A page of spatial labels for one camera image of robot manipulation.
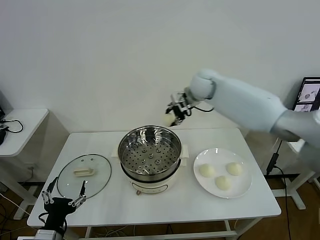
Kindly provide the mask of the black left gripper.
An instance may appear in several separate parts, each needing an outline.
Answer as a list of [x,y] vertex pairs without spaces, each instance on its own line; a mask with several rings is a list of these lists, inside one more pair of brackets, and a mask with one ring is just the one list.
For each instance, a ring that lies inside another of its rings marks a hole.
[[76,207],[82,205],[86,197],[86,181],[82,182],[82,186],[77,199],[72,200],[70,198],[54,197],[52,198],[52,192],[56,185],[58,177],[48,185],[46,190],[41,192],[41,197],[44,203],[45,212],[47,218],[45,224],[42,227],[44,230],[66,230],[68,227],[66,217],[76,211]]

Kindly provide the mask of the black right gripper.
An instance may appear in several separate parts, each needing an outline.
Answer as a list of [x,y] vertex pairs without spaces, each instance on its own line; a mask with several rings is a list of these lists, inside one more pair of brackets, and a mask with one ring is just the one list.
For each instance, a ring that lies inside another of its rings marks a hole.
[[171,103],[167,105],[165,114],[174,114],[174,126],[182,122],[182,118],[192,115],[193,100],[185,92],[177,92],[171,95]]

